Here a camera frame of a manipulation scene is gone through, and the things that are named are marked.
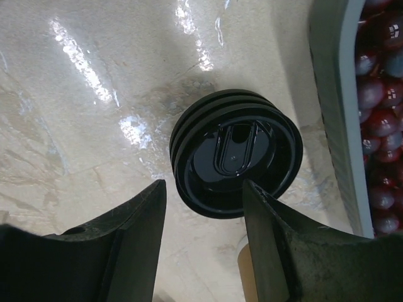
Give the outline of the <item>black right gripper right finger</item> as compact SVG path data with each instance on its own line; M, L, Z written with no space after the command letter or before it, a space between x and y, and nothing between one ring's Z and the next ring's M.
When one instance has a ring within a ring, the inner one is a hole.
M374 239L325 226L252 181L242 193L260 301L401 301L402 234Z

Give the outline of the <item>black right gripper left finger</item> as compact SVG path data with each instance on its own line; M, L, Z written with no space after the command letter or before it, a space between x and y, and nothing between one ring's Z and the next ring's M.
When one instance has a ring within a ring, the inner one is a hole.
M1 300L151 301L165 214L157 180L60 235L1 225Z

